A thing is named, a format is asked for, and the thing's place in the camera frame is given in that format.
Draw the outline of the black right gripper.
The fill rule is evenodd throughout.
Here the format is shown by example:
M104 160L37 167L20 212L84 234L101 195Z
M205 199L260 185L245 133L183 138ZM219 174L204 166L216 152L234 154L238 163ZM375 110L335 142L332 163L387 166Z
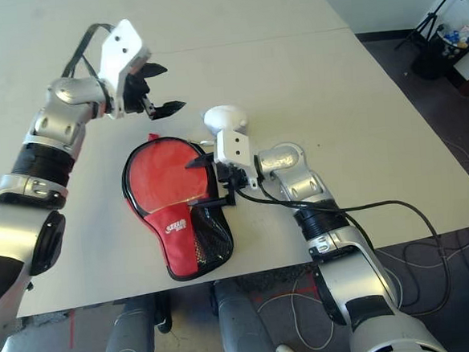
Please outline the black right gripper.
M215 164L214 153L200 154L186 164L186 169L212 168ZM243 169L239 169L231 164L216 164L218 182L226 189L226 196L217 199L195 199L188 202L190 207L224 207L235 205L236 191L249 185L247 174Z

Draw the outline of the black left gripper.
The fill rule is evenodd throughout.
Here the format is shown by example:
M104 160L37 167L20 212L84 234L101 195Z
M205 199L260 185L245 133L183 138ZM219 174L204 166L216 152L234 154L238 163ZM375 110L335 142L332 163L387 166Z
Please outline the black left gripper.
M127 75L124 84L123 102L125 113L146 113L152 120L164 119L179 112L186 103L169 101L162 106L154 107L148 98L149 86L145 79L156 77L168 71L159 63L145 63L137 73Z

